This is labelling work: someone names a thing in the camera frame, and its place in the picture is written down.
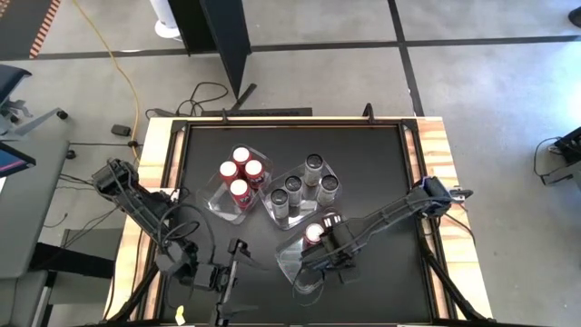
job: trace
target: gray desk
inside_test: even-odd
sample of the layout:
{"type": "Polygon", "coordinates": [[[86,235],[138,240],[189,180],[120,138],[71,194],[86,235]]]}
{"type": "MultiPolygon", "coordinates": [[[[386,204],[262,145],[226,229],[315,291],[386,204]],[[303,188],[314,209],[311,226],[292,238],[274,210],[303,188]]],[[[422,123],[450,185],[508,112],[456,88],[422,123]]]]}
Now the gray desk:
{"type": "Polygon", "coordinates": [[[8,144],[36,159],[36,166],[8,176],[0,192],[0,279],[18,278],[31,270],[111,278],[111,260],[37,242],[69,143],[27,140],[8,144]]]}

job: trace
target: clear plastic container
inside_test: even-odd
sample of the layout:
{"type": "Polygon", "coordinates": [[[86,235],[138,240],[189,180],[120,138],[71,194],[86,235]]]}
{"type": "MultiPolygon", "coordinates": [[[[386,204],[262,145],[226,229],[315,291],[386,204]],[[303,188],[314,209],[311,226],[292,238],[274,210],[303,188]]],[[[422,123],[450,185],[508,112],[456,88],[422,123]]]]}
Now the clear plastic container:
{"type": "MultiPolygon", "coordinates": [[[[272,178],[272,161],[261,154],[257,150],[249,147],[246,144],[236,144],[230,151],[230,156],[224,160],[232,160],[232,153],[234,149],[244,146],[251,152],[251,159],[258,160],[264,167],[264,182],[259,187],[259,190],[267,187],[272,178]]],[[[221,217],[229,223],[239,224],[246,218],[250,210],[258,202],[258,192],[251,189],[252,200],[246,208],[239,207],[232,199],[228,185],[223,181],[220,173],[216,167],[216,173],[210,181],[196,193],[198,201],[211,213],[221,217]]]]}
{"type": "Polygon", "coordinates": [[[320,272],[301,269],[300,253],[308,246],[303,234],[304,231],[297,233],[279,245],[275,256],[284,275],[291,284],[294,284],[295,291],[307,295],[322,286],[323,279],[320,272]]]}
{"type": "MultiPolygon", "coordinates": [[[[269,216],[272,220],[282,229],[282,230],[289,230],[290,228],[296,226],[300,222],[306,220],[307,218],[311,217],[315,213],[319,213],[326,208],[332,206],[335,201],[341,195],[341,183],[339,182],[339,187],[337,188],[337,192],[335,193],[335,199],[333,203],[329,203],[328,205],[321,205],[317,203],[317,191],[320,187],[320,180],[317,186],[309,187],[304,183],[303,176],[305,174],[305,165],[301,164],[300,166],[288,171],[287,173],[277,177],[268,185],[262,187],[259,191],[259,196],[261,197],[262,203],[264,203],[264,207],[266,211],[269,213],[269,216]],[[298,176],[302,180],[302,199],[300,200],[299,206],[291,206],[289,207],[289,216],[282,219],[277,219],[274,216],[274,211],[272,210],[272,202],[271,202],[271,193],[276,189],[283,189],[286,190],[284,187],[284,183],[288,177],[291,176],[298,176]]],[[[322,177],[332,174],[335,177],[335,173],[330,169],[330,166],[327,163],[324,163],[323,170],[321,174],[322,177]]]]}

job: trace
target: gray floor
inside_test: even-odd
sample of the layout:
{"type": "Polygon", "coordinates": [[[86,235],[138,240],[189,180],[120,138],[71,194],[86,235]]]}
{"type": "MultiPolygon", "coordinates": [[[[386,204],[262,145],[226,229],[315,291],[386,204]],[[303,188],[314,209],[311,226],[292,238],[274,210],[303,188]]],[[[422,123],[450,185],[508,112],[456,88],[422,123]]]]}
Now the gray floor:
{"type": "MultiPolygon", "coordinates": [[[[176,48],[153,33],[147,2],[82,0],[114,50],[176,48]]],[[[253,45],[395,39],[387,1],[244,0],[253,45]]],[[[409,40],[581,35],[566,14],[578,0],[398,0],[409,40]]],[[[64,0],[44,53],[100,51],[96,36],[64,0]]],[[[581,124],[581,43],[472,45],[409,49],[427,115],[443,116],[468,201],[492,311],[502,322],[577,326],[581,321],[581,193],[569,182],[545,187],[532,173],[537,143],[581,124]]],[[[226,83],[220,58],[120,59],[143,108],[172,110],[201,81],[226,83]]],[[[33,137],[125,142],[113,123],[133,124],[133,99],[108,59],[10,62],[33,72],[16,92],[37,114],[61,106],[33,137]]],[[[396,48],[252,54],[244,84],[259,88],[245,108],[312,106],[316,115],[359,115],[371,102],[382,115],[413,115],[396,48]]],[[[219,93],[203,89],[200,99],[219,93]]],[[[233,97],[208,104],[230,107],[233,97]]],[[[147,122],[140,115],[139,139],[147,122]]],[[[76,146],[64,172],[88,178],[109,157],[132,160],[124,147],[76,146]]],[[[542,155],[540,162],[558,164],[542,155]]],[[[542,165],[541,169],[550,167],[542,165]]],[[[106,211],[87,191],[60,189],[47,221],[67,221],[42,239],[59,243],[106,211]]],[[[120,228],[116,214],[100,228],[120,228]]],[[[52,325],[96,322],[100,304],[65,306],[52,325]]]]}

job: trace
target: black tabletop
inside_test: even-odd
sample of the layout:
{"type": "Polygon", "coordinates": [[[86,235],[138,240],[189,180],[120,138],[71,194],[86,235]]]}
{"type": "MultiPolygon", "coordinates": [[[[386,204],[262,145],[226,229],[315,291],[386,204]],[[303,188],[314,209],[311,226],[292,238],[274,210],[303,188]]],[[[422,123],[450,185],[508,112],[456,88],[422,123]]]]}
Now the black tabletop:
{"type": "Polygon", "coordinates": [[[9,145],[36,159],[36,166],[6,177],[0,191],[0,279],[28,270],[69,143],[26,140],[9,145]]]}
{"type": "MultiPolygon", "coordinates": [[[[320,154],[332,167],[343,186],[335,203],[346,217],[362,217],[405,195],[409,189],[398,128],[192,128],[187,143],[182,186],[194,190],[204,186],[216,173],[235,144],[247,144],[274,162],[274,177],[302,164],[309,154],[320,154]]],[[[232,293],[236,303],[258,305],[260,309],[238,315],[233,322],[247,323],[372,323],[428,322],[428,292],[419,257],[417,226],[412,220],[374,236],[357,257],[359,281],[340,284],[329,275],[319,301],[310,307],[293,298],[291,283],[275,259],[276,247],[310,221],[289,230],[280,230],[258,203],[252,215],[240,225],[210,216],[217,236],[216,259],[227,263],[226,247],[231,238],[248,243],[254,260],[266,265],[262,272],[239,268],[238,283],[232,293]]],[[[208,257],[208,237],[201,227],[191,239],[198,243],[199,255],[208,257]]],[[[216,302],[216,294],[194,292],[176,281],[169,282],[162,317],[172,319],[167,307],[185,304],[187,322],[206,323],[216,302]]]]}

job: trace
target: table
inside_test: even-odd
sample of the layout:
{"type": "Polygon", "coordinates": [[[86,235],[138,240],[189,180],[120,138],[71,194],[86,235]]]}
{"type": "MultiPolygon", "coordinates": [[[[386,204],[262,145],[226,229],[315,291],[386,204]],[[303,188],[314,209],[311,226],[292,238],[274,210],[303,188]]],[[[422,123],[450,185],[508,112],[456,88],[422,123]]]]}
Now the table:
{"type": "MultiPolygon", "coordinates": [[[[193,120],[204,120],[208,122],[219,122],[221,118],[190,118],[193,120]]],[[[232,120],[260,118],[231,118],[232,120]]],[[[279,117],[276,119],[305,119],[304,117],[279,117]]],[[[364,120],[366,117],[310,117],[313,120],[343,119],[343,120],[364,120]]],[[[456,170],[451,157],[446,131],[441,118],[409,118],[409,117],[385,117],[385,119],[413,119],[417,123],[419,130],[419,141],[423,150],[422,156],[417,156],[413,135],[411,131],[406,131],[408,141],[409,161],[413,170],[413,177],[417,180],[420,177],[419,161],[424,161],[429,175],[435,175],[447,186],[458,185],[456,170]]],[[[145,137],[142,158],[139,166],[140,183],[152,190],[159,188],[162,184],[162,176],[166,158],[170,155],[171,167],[167,185],[176,185],[178,163],[181,157],[181,145],[183,135],[176,134],[175,148],[169,149],[173,118],[153,118],[145,137]]],[[[468,217],[461,208],[454,206],[449,212],[457,217],[461,222],[468,224],[468,217]]],[[[458,288],[473,304],[473,306],[485,316],[490,317],[491,312],[487,300],[486,289],[480,272],[476,249],[469,234],[455,223],[444,219],[439,228],[443,250],[446,257],[448,273],[458,288]]],[[[139,248],[138,240],[140,228],[132,219],[127,219],[123,230],[121,248],[117,256],[117,266],[115,272],[115,290],[112,309],[109,316],[113,316],[123,303],[129,298],[132,292],[132,285],[137,284],[143,277],[143,270],[146,264],[147,253],[150,249],[150,240],[143,236],[139,248]],[[139,262],[136,262],[136,252],[139,251],[139,262]]],[[[432,280],[435,286],[436,302],[440,317],[448,317],[445,296],[441,284],[432,273],[432,280]]],[[[153,306],[158,295],[159,276],[153,281],[150,291],[145,301],[143,318],[153,317],[153,306]]]]}
{"type": "Polygon", "coordinates": [[[113,261],[39,243],[54,188],[69,147],[66,141],[26,140],[10,146],[36,160],[36,166],[6,177],[0,193],[0,279],[30,270],[62,271],[111,278],[113,261]]]}

